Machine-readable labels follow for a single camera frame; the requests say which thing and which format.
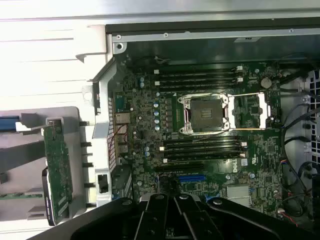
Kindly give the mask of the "silver chipset heat sink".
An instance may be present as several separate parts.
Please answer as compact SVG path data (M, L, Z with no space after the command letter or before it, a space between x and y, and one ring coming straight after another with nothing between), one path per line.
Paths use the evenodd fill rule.
M226 198L234 203L249 208L251 206L251 196L249 186L230 185L226 187Z

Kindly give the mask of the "blue expansion slot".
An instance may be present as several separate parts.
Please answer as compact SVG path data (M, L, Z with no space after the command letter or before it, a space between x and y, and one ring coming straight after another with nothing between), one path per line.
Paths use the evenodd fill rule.
M195 174L195 175L182 175L178 177L178 180L181 183L188 182L203 182L206 180L206 176L203 174Z

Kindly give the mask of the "grey parts rack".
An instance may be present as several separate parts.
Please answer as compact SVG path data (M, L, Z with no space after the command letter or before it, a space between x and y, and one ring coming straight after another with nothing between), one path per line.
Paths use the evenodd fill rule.
M72 177L71 214L86 209L83 150L79 110L75 106L0 110L0 117L19 116L29 128L45 125L48 120L61 120L64 140L69 151ZM30 133L0 133L0 194L42 194L42 171L46 167L43 136L39 130ZM42 198L0 200L0 229L6 221L46 219Z

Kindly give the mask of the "black RAM slot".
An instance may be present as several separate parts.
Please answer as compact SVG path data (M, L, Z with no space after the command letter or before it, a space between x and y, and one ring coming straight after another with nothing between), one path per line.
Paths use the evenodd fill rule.
M183 92L183 91L217 91L236 88L234 85L176 85L160 86L161 92Z
M210 72L210 73L184 73L184 74L163 74L159 75L159 79L171 79L171 78L237 78L237 74L232 72Z
M179 154L229 154L240 153L242 149L182 149L182 150L166 150L163 151L167 155L179 155Z
M164 143L195 143L202 141L237 141L241 140L243 137L241 136L213 136L213 137L204 137L204 138L183 138L183 139L170 139L164 140Z

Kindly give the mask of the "white-clipped RAM slot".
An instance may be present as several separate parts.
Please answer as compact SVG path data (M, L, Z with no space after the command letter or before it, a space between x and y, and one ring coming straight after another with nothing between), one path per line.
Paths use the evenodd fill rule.
M153 70L153 74L155 75L206 75L206 74L218 74L218 73L226 73L226 74L234 74L238 72L242 72L244 67L242 65L238 65L234 68L209 68L209 69L184 69L184 70Z
M161 79L154 82L155 86L233 86L244 81L243 77L236 78L195 78L195 79Z
M166 146L160 146L160 151L165 151L174 148L202 148L202 147L242 147L240 143L227 142L227 143L213 143L213 142L203 142L203 143L182 143L182 144L167 144Z

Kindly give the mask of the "green RAM stick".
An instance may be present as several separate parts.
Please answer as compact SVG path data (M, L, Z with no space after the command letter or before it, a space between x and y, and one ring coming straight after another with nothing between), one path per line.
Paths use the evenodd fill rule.
M42 197L43 197L42 194L27 194L24 192L0 194L0 200L31 199L31 198L42 198Z

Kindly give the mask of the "CPU socket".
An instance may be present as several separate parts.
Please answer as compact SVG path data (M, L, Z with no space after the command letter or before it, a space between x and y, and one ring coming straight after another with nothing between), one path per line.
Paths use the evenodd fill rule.
M226 133L231 129L228 117L230 95L226 93L191 93L180 96L183 126L180 134L205 136Z

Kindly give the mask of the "silver socket cover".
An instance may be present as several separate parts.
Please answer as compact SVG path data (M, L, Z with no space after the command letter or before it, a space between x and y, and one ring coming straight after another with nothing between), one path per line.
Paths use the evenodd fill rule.
M228 96L228 128L267 128L271 107L263 92Z

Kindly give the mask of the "green motherboard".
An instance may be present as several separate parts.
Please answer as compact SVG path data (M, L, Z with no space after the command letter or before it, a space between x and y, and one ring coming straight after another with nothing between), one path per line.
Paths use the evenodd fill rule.
M160 91L154 82L162 80L153 70L232 69L243 66L238 77L243 82L236 88L202 91ZM124 70L123 79L112 92L114 107L114 136L110 138L110 154L117 165L126 167L128 181L132 185L130 196L140 200L143 195L163 193L167 195L195 195L207 202L213 198L227 199L227 186L248 185L250 208L278 218L283 211L280 174L277 172L282 158L281 148L281 100L279 71L268 62L233 62L230 64L168 65L155 67L130 65ZM261 80L272 81L269 89L261 87ZM225 93L240 95L265 94L271 115L265 130L227 131L213 135L185 135L179 133L183 123L183 108L177 102L188 94ZM173 142L166 140L200 139L222 136L240 136L233 141ZM173 150L222 150L241 149L242 152L223 154L164 154L159 147L171 144L237 143L242 147L184 147ZM203 169L195 171L155 172L163 165L202 163ZM205 181L180 182L179 176L205 175Z

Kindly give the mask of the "round coin battery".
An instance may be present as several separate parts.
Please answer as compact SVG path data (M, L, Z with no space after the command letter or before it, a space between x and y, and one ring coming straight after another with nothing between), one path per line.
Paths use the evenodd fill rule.
M262 88L264 89L269 89L272 86L272 80L269 79L268 77L264 77L261 81L260 81L260 85Z

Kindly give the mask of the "perforated metal disk bay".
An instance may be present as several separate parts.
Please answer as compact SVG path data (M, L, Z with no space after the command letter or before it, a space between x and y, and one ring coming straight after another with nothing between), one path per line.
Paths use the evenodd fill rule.
M309 72L304 83L304 89L319 97L306 96L310 110L320 109L320 72L318 70ZM309 119L311 125L309 131L311 153L313 156L320 158L320 111L311 115Z

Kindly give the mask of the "open black PC case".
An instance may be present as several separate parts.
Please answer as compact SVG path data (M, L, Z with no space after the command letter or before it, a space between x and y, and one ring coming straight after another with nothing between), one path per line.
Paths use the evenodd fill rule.
M161 67L182 65L223 65L231 63L266 62L279 71L281 104L280 174L283 210L281 221L294 224L320 235L320 157L311 153L310 110L305 90L311 71L320 73L320 24L244 25L230 21L214 26L187 22L110 25L105 28L112 46L111 59L93 79L94 106L97 124L94 128L96 208L120 198L135 203L146 201L148 195L168 196L164 240L193 240L174 198L178 195L147 193L140 200L130 196L132 184L126 167L113 159L111 137L115 135L113 90L125 76L130 65Z

